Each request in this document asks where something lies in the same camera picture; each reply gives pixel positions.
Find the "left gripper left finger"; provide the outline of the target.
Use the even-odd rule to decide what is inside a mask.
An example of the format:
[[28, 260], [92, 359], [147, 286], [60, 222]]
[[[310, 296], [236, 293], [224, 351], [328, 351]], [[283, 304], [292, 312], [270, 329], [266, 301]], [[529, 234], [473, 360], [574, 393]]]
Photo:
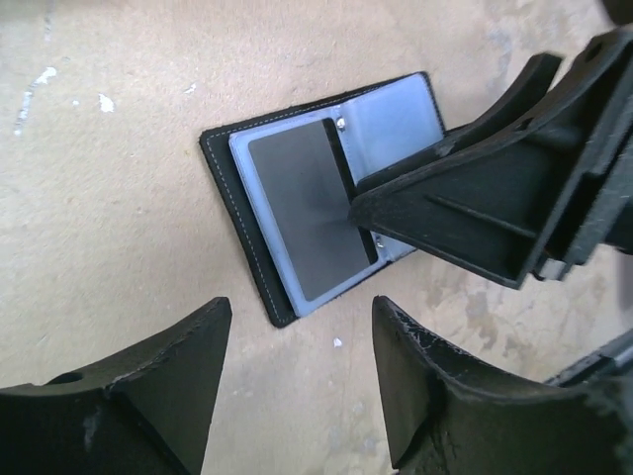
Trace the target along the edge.
[[2, 389], [2, 473], [201, 473], [230, 324], [215, 298], [93, 364]]

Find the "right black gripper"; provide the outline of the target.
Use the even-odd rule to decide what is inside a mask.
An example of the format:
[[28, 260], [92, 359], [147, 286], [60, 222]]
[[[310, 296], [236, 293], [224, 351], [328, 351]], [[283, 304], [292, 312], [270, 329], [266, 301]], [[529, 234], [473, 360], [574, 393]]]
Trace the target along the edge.
[[[570, 134], [572, 184], [553, 209], [556, 223], [548, 228], [543, 253], [532, 274], [539, 280], [562, 280], [583, 265], [593, 250], [606, 243], [632, 252], [632, 3], [605, 1], [604, 9], [617, 27], [590, 41], [575, 64], [594, 68], [577, 113], [562, 124], [538, 131], [539, 138]], [[492, 137], [535, 106], [548, 92], [563, 62], [541, 52], [529, 58], [509, 88], [484, 114], [448, 131], [439, 142], [362, 179], [363, 194]]]

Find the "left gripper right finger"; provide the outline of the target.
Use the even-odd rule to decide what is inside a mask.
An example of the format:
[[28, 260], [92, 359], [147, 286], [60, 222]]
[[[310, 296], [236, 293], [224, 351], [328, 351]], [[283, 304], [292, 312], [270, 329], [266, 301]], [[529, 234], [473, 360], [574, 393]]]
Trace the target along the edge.
[[543, 381], [488, 364], [392, 300], [372, 305], [375, 361], [400, 474], [628, 474], [632, 336]]

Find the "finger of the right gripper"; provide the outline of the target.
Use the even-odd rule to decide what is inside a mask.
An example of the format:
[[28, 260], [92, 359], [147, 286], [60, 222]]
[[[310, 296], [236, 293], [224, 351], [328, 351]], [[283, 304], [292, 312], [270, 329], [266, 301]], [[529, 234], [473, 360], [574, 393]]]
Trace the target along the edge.
[[350, 219], [518, 288], [573, 193], [583, 143], [578, 128], [508, 129], [360, 194]]

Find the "black leather card holder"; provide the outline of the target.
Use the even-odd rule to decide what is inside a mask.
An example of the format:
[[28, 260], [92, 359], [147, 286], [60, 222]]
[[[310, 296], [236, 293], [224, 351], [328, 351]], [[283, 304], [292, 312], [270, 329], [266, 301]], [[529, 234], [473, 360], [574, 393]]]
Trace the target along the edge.
[[254, 168], [249, 143], [316, 120], [332, 119], [351, 175], [351, 201], [357, 185], [372, 173], [440, 141], [445, 134], [427, 73], [417, 71], [338, 95], [295, 105], [204, 131], [200, 146], [237, 233], [267, 317], [284, 328], [313, 313], [378, 271], [411, 253], [409, 244], [357, 227], [371, 235], [378, 262], [326, 294], [322, 305], [296, 313], [292, 285], [280, 273], [277, 227]]

